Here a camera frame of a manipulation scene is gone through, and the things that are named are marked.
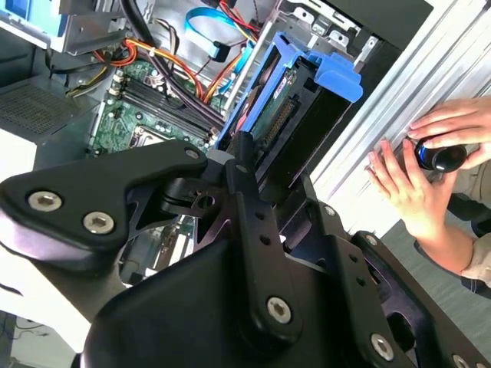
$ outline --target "aluminum frame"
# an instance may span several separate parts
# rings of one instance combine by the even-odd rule
[[[435,9],[311,174],[319,199],[339,211],[347,231],[382,236],[400,220],[364,170],[382,137],[399,147],[408,125],[438,102],[489,94],[491,11],[483,10],[485,3],[456,0]]]

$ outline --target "motherboard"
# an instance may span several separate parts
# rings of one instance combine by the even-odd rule
[[[194,91],[191,82],[182,83]],[[222,97],[211,100],[216,110],[221,105]],[[116,71],[93,132],[90,154],[99,156],[167,140],[191,142],[206,153],[218,134],[201,117],[180,105],[152,64],[137,61]]]

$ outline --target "black metal bracket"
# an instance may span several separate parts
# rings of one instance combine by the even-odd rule
[[[236,139],[236,156],[207,159],[188,143],[170,141],[10,178],[0,184],[0,242],[63,270],[97,274],[111,268],[127,241],[144,229],[192,215],[198,218],[197,248],[206,249],[191,258],[212,259],[209,249],[231,249],[225,268],[232,269],[227,282],[234,289],[233,320],[241,339],[262,358],[294,350],[297,357],[307,352],[322,361],[308,352],[302,333],[317,336],[315,321],[323,323],[323,317],[317,301],[298,299],[303,291],[295,273],[307,282],[307,295],[331,297],[344,325],[336,337],[343,341],[336,358],[343,364],[430,368],[452,366],[456,357],[474,365],[484,361],[379,239],[365,232],[351,238],[344,231],[337,212],[317,200],[307,175],[275,210],[262,201],[247,148],[251,137],[241,132]],[[33,202],[39,192],[52,195]],[[87,226],[93,212],[109,217]],[[107,231],[98,232],[98,226]],[[287,237],[284,246],[280,233]],[[287,259],[284,248],[324,273]],[[192,264],[185,260],[178,268]],[[149,282],[132,294],[150,289],[159,295],[151,290],[158,282]],[[401,321],[409,327],[400,327]],[[400,330],[414,341],[408,343]]]
[[[176,177],[198,177],[206,166],[196,147],[170,141],[14,176],[0,185],[0,223],[10,229],[0,241],[20,255],[59,268],[108,269],[129,238],[175,217],[157,208],[156,188]],[[55,194],[59,208],[49,205],[50,198],[30,203],[40,192]],[[114,222],[107,234],[84,227],[85,217],[95,212],[109,216],[101,222]]]

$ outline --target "gray sleeve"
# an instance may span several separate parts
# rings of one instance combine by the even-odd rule
[[[491,288],[491,234],[486,234],[474,242],[474,253],[468,268],[461,276],[471,280],[481,280]]]
[[[459,171],[453,192],[463,193],[491,208],[491,161]]]

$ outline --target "green circuit board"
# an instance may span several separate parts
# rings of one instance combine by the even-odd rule
[[[154,68],[146,61],[137,61],[124,67],[122,71],[125,78],[131,77],[146,83],[148,77],[153,75]],[[180,82],[189,92],[194,93],[193,83],[188,80],[180,80]],[[222,105],[221,99],[222,97],[214,97],[211,102],[212,107],[218,110]],[[210,144],[202,135],[193,135],[191,132],[108,94],[99,126],[91,142],[91,155],[99,156],[172,139],[191,142],[206,153],[212,143]],[[153,142],[146,140],[142,144],[141,140],[145,138],[153,138]]]
[[[147,63],[146,61],[136,61],[131,65],[128,65],[124,68],[124,73],[133,78],[138,79],[139,81],[143,81],[145,77],[152,74],[155,70],[152,64]],[[193,82],[190,80],[185,80],[182,78],[177,78],[180,83],[191,93],[195,93],[196,88],[194,87]],[[211,108],[220,111],[223,105],[225,105],[226,98],[224,96],[214,96],[210,101]]]
[[[147,128],[147,132],[158,136],[161,139],[158,142],[172,139],[185,140],[191,142],[204,153],[209,147],[203,138],[188,134],[179,127],[166,123],[126,102],[114,100],[111,105],[106,103],[101,124],[92,144],[92,150],[94,152],[114,153],[136,146],[134,140],[138,127]]]

